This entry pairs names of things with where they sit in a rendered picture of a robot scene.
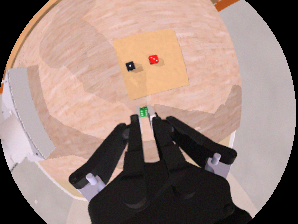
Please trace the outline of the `red die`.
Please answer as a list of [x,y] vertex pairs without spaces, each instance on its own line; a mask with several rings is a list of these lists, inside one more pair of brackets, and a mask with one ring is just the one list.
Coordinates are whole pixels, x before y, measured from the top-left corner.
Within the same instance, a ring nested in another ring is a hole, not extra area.
[[150,65],[156,64],[159,62],[157,55],[149,56],[148,59],[149,59]]

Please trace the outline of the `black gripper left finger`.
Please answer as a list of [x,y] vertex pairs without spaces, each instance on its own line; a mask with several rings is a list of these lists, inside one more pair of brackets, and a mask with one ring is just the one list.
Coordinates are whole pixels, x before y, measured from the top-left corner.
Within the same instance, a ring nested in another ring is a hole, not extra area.
[[[109,182],[126,146],[119,196],[130,208],[147,201],[140,107],[130,115],[130,124],[118,124],[89,160],[69,176],[69,182],[88,202]],[[123,140],[123,141],[122,141]]]

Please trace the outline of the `tan flat mat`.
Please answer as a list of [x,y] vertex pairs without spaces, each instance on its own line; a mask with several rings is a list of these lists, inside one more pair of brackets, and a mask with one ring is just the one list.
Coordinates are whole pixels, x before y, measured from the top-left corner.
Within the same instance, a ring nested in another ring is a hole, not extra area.
[[[189,85],[183,56],[173,29],[140,33],[113,41],[130,101]],[[159,62],[150,65],[149,56]],[[125,63],[133,61],[135,70]]]

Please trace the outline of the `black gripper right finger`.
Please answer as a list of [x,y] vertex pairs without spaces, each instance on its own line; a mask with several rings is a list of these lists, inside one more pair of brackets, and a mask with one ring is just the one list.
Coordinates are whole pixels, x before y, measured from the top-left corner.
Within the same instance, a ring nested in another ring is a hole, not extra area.
[[234,149],[215,143],[174,116],[161,119],[151,104],[147,105],[147,109],[159,159],[165,161],[173,193],[177,198],[189,199],[199,188],[199,180],[180,148],[199,167],[227,178],[237,157]]

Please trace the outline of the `green die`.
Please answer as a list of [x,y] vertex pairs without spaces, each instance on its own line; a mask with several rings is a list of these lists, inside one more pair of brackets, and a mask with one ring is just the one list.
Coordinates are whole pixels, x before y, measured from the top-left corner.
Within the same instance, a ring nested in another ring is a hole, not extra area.
[[147,107],[140,107],[140,115],[141,115],[141,117],[148,116],[148,109],[147,109]]

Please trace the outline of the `black die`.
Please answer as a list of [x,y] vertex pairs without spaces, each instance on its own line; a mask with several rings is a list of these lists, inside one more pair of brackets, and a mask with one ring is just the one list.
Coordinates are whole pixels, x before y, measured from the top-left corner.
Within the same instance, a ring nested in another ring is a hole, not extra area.
[[132,71],[136,69],[133,61],[128,62],[125,65],[126,65],[127,71]]

